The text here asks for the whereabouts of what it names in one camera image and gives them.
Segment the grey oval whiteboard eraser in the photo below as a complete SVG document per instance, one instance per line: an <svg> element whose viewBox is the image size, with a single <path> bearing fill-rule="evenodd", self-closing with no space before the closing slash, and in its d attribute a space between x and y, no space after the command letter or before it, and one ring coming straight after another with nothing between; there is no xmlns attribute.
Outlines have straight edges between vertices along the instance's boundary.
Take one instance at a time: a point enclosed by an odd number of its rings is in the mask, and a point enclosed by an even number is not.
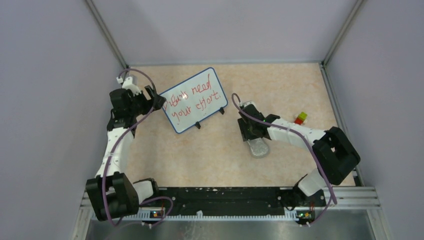
<svg viewBox="0 0 424 240"><path fill-rule="evenodd" d="M262 138L247 140L247 144L253 158L265 158L270 153L269 145Z"/></svg>

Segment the blue framed small whiteboard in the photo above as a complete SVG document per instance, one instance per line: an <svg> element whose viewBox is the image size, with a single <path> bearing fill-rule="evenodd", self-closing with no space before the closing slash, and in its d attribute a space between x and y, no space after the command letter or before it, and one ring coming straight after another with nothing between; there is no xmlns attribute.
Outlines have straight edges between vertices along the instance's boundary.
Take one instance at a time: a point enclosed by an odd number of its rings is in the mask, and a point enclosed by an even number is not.
<svg viewBox="0 0 424 240"><path fill-rule="evenodd" d="M166 99L162 109L177 134L215 113L224 114L229 104L219 77L213 67L208 67L179 84L162 92Z"/></svg>

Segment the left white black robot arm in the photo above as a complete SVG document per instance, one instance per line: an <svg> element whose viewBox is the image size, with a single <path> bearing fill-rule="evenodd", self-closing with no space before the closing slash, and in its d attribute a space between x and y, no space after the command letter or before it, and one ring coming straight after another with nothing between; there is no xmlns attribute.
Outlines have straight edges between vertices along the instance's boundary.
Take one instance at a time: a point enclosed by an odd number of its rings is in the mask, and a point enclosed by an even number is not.
<svg viewBox="0 0 424 240"><path fill-rule="evenodd" d="M134 215L144 202L154 207L160 202L157 182L145 178L131 182L125 174L130 146L135 138L138 116L147 117L159 110L166 99L157 94L154 86L147 85L146 96L140 92L120 88L110 92L112 104L107 123L107 145L99 170L88 179L85 191L99 221L108 221Z"/></svg>

